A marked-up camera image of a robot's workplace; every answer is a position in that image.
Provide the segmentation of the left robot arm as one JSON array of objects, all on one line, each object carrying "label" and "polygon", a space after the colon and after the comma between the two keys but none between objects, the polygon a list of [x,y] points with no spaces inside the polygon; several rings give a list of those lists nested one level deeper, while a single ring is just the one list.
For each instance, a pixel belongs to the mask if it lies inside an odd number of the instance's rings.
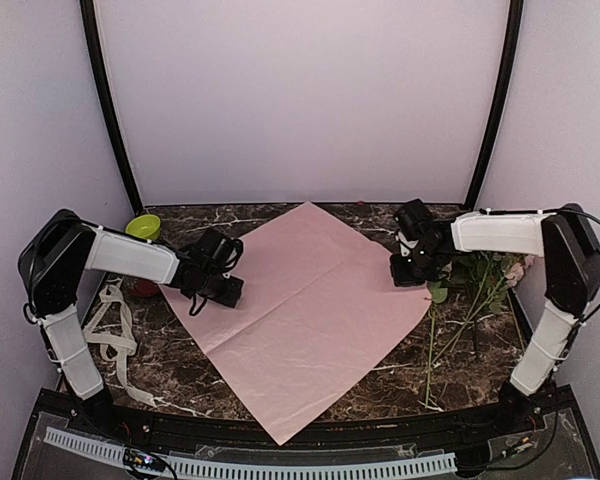
[{"label": "left robot arm", "polygon": [[244,243],[215,228],[177,249],[141,239],[58,210],[20,253],[23,314],[38,326],[55,363],[78,402],[83,421],[100,436],[121,427],[120,412],[90,351],[79,313],[79,292],[90,271],[147,280],[177,290],[197,316],[207,303],[234,308],[244,282],[233,270]]}]

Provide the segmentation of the pink fake flower stem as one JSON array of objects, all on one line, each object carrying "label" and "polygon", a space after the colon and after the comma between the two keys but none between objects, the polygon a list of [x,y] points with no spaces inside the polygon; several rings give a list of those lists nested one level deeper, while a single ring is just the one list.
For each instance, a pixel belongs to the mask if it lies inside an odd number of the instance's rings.
[{"label": "pink fake flower stem", "polygon": [[467,328],[476,328],[483,316],[510,309],[509,291],[534,262],[533,255],[515,253],[469,253],[443,262],[442,272],[430,281],[448,289],[447,299],[438,306],[433,369],[452,352]]}]

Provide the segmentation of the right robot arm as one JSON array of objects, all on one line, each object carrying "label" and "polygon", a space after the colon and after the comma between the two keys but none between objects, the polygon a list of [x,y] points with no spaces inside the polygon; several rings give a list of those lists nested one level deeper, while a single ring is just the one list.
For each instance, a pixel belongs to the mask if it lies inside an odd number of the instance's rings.
[{"label": "right robot arm", "polygon": [[397,287],[440,282],[453,259],[471,254],[509,254],[539,261],[543,286],[539,317],[521,359],[490,413],[501,434],[529,416],[531,397],[568,358],[579,330],[600,309],[600,219],[577,203],[551,209],[480,209],[439,217],[421,200],[393,214],[398,253],[390,258]]}]

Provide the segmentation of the purple and pink wrapping paper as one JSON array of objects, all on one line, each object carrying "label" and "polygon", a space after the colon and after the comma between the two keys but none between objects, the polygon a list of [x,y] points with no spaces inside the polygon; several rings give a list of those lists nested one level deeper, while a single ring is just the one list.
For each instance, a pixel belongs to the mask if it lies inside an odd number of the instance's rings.
[{"label": "purple and pink wrapping paper", "polygon": [[424,318],[424,287],[398,288],[389,251],[305,203],[243,237],[235,308],[191,303],[164,288],[172,311],[278,444],[310,424]]}]

